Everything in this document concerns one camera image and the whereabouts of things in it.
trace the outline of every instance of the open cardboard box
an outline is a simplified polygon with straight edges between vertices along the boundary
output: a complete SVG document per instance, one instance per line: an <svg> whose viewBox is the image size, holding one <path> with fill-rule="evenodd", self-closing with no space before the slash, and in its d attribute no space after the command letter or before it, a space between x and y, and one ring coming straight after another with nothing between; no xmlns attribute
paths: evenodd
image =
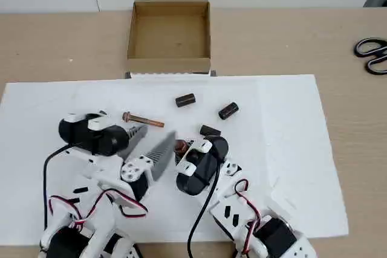
<svg viewBox="0 0 387 258"><path fill-rule="evenodd" d="M133 74L210 71L206 0L135 1L128 47Z"/></svg>

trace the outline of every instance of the table surface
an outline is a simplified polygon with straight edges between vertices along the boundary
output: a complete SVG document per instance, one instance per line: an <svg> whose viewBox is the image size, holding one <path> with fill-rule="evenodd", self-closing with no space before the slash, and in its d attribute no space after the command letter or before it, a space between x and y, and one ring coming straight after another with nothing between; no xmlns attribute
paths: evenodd
<svg viewBox="0 0 387 258"><path fill-rule="evenodd" d="M122 79L130 16L0 15L0 92L6 82ZM352 47L387 38L387 9L213 9L211 34L219 75L316 75L350 235L312 243L323 258L385 257L387 77L367 74ZM140 248L145 257L187 257L183 243ZM232 252L230 243L193 248L195 257ZM0 247L0 257L36 256L37 247Z"/></svg>

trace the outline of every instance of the copper bolt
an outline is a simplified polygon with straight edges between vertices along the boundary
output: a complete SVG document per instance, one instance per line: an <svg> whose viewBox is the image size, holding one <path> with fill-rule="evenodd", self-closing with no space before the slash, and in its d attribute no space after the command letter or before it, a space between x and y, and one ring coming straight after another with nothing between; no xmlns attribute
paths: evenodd
<svg viewBox="0 0 387 258"><path fill-rule="evenodd" d="M164 123L162 123L162 122L151 120L151 119L147 119L147 118L143 118L143 117L139 117L139 116L135 116L135 115L130 114L129 111L125 112L122 115L122 120L125 121L125 122L134 121L134 122L140 122L140 123L144 123L144 124L149 124L149 125L156 126L156 127L164 127Z"/></svg>

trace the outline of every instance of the scissors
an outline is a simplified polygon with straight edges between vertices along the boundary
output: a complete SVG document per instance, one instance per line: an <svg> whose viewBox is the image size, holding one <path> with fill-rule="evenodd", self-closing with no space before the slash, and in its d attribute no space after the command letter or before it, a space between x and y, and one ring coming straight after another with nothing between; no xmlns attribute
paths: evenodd
<svg viewBox="0 0 387 258"><path fill-rule="evenodd" d="M377 45L377 48L372 48L368 51L361 50L361 47L364 44L371 44L371 45ZM374 69L372 66L381 63L385 60L387 60L387 40L379 39L377 37L369 37L367 39L362 39L360 42L358 42L354 49L354 54L357 57L369 57L374 56L372 60L369 60L365 64L365 69L367 72L369 72L372 75L386 75L387 69L384 70L378 70Z"/></svg>

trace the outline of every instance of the white plastic bracket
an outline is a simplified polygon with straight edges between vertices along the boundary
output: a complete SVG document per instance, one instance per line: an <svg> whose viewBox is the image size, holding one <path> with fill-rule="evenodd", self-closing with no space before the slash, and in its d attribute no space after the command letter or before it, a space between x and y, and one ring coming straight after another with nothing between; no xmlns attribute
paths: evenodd
<svg viewBox="0 0 387 258"><path fill-rule="evenodd" d="M196 167L196 165L194 165L193 163L190 163L186 159L187 154L192 149L196 149L197 151L202 152L202 153L208 153L210 151L211 147L212 147L212 143L209 140L200 139L200 140L194 141L192 143L192 145L190 146L190 148L187 150L186 154L184 154L184 156L182 157L180 162L177 164L177 166L176 166L177 172L181 173L183 175L186 175L186 176L192 176L194 174L194 172L196 171L197 167Z"/></svg>

